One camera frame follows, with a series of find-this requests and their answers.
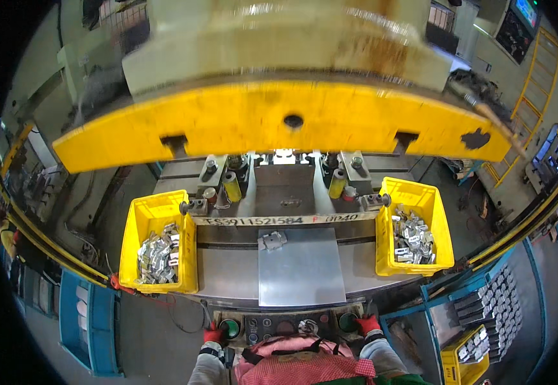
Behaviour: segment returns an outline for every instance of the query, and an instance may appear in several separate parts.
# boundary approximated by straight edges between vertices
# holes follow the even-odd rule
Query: yellow plastic bin
[[[475,330],[466,332],[457,343],[445,347],[440,353],[446,385],[472,385],[489,368],[489,353],[486,353],[483,360],[477,364],[460,364],[457,354],[461,345],[473,338],[483,327],[484,325],[480,325]]]
[[[380,193],[389,194],[392,203],[390,207],[380,210],[375,221],[375,272],[378,275],[422,274],[429,277],[438,270],[453,267],[455,256],[452,252],[450,230],[437,187],[385,177]],[[395,215],[399,203],[403,203],[408,214],[410,210],[414,210],[429,226],[434,238],[434,264],[415,265],[395,261],[391,216]]]
[[[143,293],[196,293],[198,291],[198,257],[196,255],[196,224],[191,216],[183,217],[179,211],[181,202],[189,202],[185,190],[143,196],[131,201],[123,244],[121,247],[121,269],[119,282],[122,286]],[[179,225],[179,281],[155,285],[134,282],[140,277],[138,249],[151,231],[161,234],[163,227],[176,222]]]

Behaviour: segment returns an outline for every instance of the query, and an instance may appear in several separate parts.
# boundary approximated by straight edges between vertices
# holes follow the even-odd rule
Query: concrete floor
[[[422,183],[435,185],[440,190],[456,259],[474,250],[484,241],[486,234],[471,227],[474,224],[478,228],[485,228],[484,220],[478,217],[483,201],[483,189],[479,184],[471,190],[468,208],[459,211],[458,201],[460,197],[467,196],[473,180],[457,187],[457,181],[452,179],[452,173],[446,165],[434,161],[422,178]],[[108,252],[110,265],[114,270],[118,270],[122,233],[131,199],[151,194],[154,185],[155,179],[149,169],[145,165],[135,166],[116,196],[106,206],[100,226],[103,229],[103,233],[100,234],[100,246]],[[534,252],[543,274],[549,313],[549,342],[552,345],[558,336],[558,244],[545,239],[534,246]],[[535,296],[535,284],[533,278],[532,281],[529,280],[531,270],[526,257],[525,260],[520,257],[515,259],[518,261],[515,274],[517,281],[521,283],[522,292],[528,297]],[[501,368],[499,365],[504,365],[504,371],[512,373],[512,377],[509,378],[525,378],[526,373],[529,374],[535,364],[540,346],[540,311],[537,297],[534,298],[524,306],[524,327],[508,352],[507,362],[498,364],[497,368],[496,365],[492,366],[496,373]],[[104,384],[118,381],[136,384],[184,384],[187,383],[203,343],[203,334],[202,331],[193,334],[182,332],[175,326],[168,311],[173,312],[175,321],[186,330],[196,331],[202,323],[202,310],[198,304],[188,299],[175,299],[175,305],[167,306],[150,299],[123,294],[118,356],[126,374],[125,379],[92,378],[58,345],[57,321],[33,311],[26,312],[26,319],[41,350],[67,383]]]
[[[459,186],[448,166],[441,161],[434,160],[429,170],[423,175],[421,183],[437,187],[442,196],[455,260],[464,257],[489,240],[489,237],[492,236],[492,233],[487,230],[489,225],[487,221],[479,217],[485,193],[480,181],[472,177]],[[467,198],[468,195],[468,207],[465,210],[459,210],[459,199]]]

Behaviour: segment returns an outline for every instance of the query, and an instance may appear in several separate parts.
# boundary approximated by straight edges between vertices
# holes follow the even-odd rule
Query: control panel
[[[362,304],[302,312],[233,312],[215,311],[213,320],[226,330],[231,347],[248,347],[274,336],[290,336],[301,332],[334,341],[361,339],[354,318],[363,315]]]

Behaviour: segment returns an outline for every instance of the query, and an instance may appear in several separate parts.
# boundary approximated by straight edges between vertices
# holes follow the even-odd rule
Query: red work glove
[[[217,329],[215,322],[212,322],[211,328],[204,330],[204,342],[207,343],[212,341],[214,343],[220,344],[222,335],[223,335],[223,330]]]
[[[354,321],[358,323],[359,332],[362,336],[366,336],[367,333],[369,333],[371,330],[381,329],[379,327],[377,317],[375,317],[374,315],[365,316],[365,318],[355,319]]]

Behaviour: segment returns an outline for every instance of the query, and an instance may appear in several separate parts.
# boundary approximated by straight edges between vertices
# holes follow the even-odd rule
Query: bolt
[[[217,171],[217,162],[215,162],[213,159],[210,159],[208,162],[206,162],[206,172],[212,174],[215,171]]]
[[[352,168],[354,168],[356,170],[362,168],[362,158],[361,157],[352,158]]]

